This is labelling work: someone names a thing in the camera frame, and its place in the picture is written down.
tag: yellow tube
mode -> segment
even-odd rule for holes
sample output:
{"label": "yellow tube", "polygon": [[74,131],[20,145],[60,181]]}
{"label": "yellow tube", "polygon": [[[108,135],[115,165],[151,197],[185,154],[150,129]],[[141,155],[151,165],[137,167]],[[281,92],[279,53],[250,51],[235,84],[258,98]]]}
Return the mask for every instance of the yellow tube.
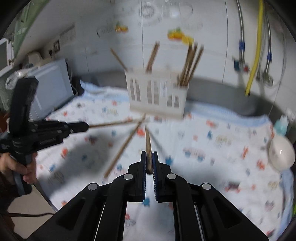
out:
{"label": "yellow tube", "polygon": [[253,83],[253,79],[255,77],[255,73],[258,67],[260,52],[261,52],[261,38],[262,38],[262,25],[263,25],[263,14],[264,14],[264,4],[263,0],[259,0],[259,13],[258,13],[258,28],[257,28],[257,47],[256,47],[256,55],[254,64],[250,73],[249,81],[246,87],[245,95],[248,96],[250,93],[250,89]]}

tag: silver screw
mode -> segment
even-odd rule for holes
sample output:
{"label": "silver screw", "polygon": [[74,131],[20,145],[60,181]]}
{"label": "silver screw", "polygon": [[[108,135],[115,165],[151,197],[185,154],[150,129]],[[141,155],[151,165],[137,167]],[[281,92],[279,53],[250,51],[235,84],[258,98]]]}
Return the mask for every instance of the silver screw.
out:
{"label": "silver screw", "polygon": [[129,173],[127,173],[127,174],[125,174],[125,175],[123,176],[123,178],[124,178],[125,180],[130,180],[130,179],[132,179],[132,178],[133,178],[133,175],[132,175],[132,174],[129,174]]}
{"label": "silver screw", "polygon": [[90,191],[96,190],[98,188],[98,185],[95,183],[89,184],[88,186]]}
{"label": "silver screw", "polygon": [[170,173],[167,175],[167,177],[168,177],[168,179],[174,180],[174,179],[176,179],[177,176],[173,173]]}
{"label": "silver screw", "polygon": [[212,186],[211,186],[210,184],[208,184],[208,183],[204,183],[204,184],[202,185],[202,188],[205,189],[205,190],[210,190],[211,187],[212,187]]}

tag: human hand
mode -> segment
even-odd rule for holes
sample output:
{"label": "human hand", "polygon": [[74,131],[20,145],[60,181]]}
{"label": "human hand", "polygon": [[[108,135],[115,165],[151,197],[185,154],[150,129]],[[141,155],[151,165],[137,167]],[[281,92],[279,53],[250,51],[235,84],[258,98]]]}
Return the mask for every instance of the human hand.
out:
{"label": "human hand", "polygon": [[23,180],[26,183],[34,184],[37,181],[36,156],[37,156],[37,153],[33,153],[32,162],[25,167],[21,163],[11,158],[9,153],[4,153],[0,157],[0,172],[5,176],[5,178],[12,185],[15,185],[12,171],[24,175]]}

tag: wooden chopstick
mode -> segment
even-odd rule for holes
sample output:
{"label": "wooden chopstick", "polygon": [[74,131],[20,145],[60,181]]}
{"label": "wooden chopstick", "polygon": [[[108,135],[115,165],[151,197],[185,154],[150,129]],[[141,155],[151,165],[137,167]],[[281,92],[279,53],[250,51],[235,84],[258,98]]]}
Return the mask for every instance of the wooden chopstick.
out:
{"label": "wooden chopstick", "polygon": [[178,81],[178,85],[181,85],[181,83],[183,82],[185,72],[186,72],[186,69],[187,69],[187,65],[189,63],[189,56],[190,56],[191,51],[192,51],[192,45],[189,45],[186,60],[185,60],[185,63],[184,63],[184,67],[183,67],[181,76],[180,76],[179,81]]}
{"label": "wooden chopstick", "polygon": [[189,84],[190,80],[192,80],[193,75],[194,75],[194,72],[195,72],[195,69],[196,69],[196,67],[197,67],[197,65],[198,65],[198,63],[199,63],[199,61],[200,61],[200,58],[201,58],[201,56],[202,56],[202,54],[203,54],[204,49],[205,49],[205,47],[204,47],[203,45],[200,46],[200,50],[199,50],[198,55],[197,55],[197,57],[196,57],[196,61],[195,61],[194,66],[193,66],[193,68],[192,68],[192,71],[191,71],[191,74],[190,74],[190,76],[189,76],[189,79],[188,79],[188,81],[185,83],[185,86],[187,86],[187,85]]}
{"label": "wooden chopstick", "polygon": [[160,45],[159,42],[155,42],[154,48],[152,50],[150,59],[147,64],[146,73],[152,71],[152,65],[155,60],[156,54],[158,52],[159,45]]}
{"label": "wooden chopstick", "polygon": [[133,122],[139,122],[141,120],[125,120],[125,121],[114,121],[109,123],[103,123],[98,125],[89,125],[89,128],[97,128],[97,127],[104,127],[104,126],[115,126],[115,125],[123,125],[126,123],[133,123]]}
{"label": "wooden chopstick", "polygon": [[112,49],[112,48],[110,48],[110,50],[111,50],[111,53],[114,55],[114,57],[117,59],[117,61],[120,63],[120,65],[124,68],[124,70],[127,72],[128,71],[128,69],[127,69],[127,67],[124,65],[124,63],[121,61],[121,59],[118,57],[118,55],[115,53],[115,51]]}
{"label": "wooden chopstick", "polygon": [[192,66],[192,63],[193,63],[193,60],[194,60],[194,57],[195,57],[196,49],[197,49],[197,43],[194,44],[193,51],[190,54],[187,72],[186,72],[185,77],[184,77],[183,82],[182,82],[183,86],[185,86],[185,83],[187,82],[187,79],[189,78],[189,73],[190,73],[190,69],[191,69],[191,66]]}
{"label": "wooden chopstick", "polygon": [[114,166],[116,165],[117,161],[119,160],[119,158],[121,157],[122,153],[124,152],[125,148],[127,147],[127,145],[129,144],[129,142],[131,141],[131,139],[133,138],[133,136],[135,135],[135,133],[137,132],[138,128],[140,127],[140,125],[143,123],[143,121],[146,118],[146,114],[144,114],[144,116],[142,117],[142,119],[139,121],[139,123],[137,124],[136,128],[132,131],[132,133],[129,135],[129,137],[126,139],[126,141],[124,142],[124,144],[121,146],[119,152],[117,153],[116,157],[113,159],[113,161],[111,162],[110,167],[108,168],[108,170],[105,172],[104,174],[104,178],[107,178],[110,175],[110,172],[112,171],[112,169],[114,168]]}
{"label": "wooden chopstick", "polygon": [[149,130],[147,126],[145,126],[145,132],[146,132],[146,173],[151,175],[153,174],[152,150],[151,150]]}

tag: white plastic basket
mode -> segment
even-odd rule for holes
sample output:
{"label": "white plastic basket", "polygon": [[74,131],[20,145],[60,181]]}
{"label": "white plastic basket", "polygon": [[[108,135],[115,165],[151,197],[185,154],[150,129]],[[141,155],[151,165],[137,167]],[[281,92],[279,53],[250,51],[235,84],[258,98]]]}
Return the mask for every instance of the white plastic basket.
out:
{"label": "white plastic basket", "polygon": [[177,86],[178,73],[135,70],[126,72],[131,110],[183,118],[188,87]]}

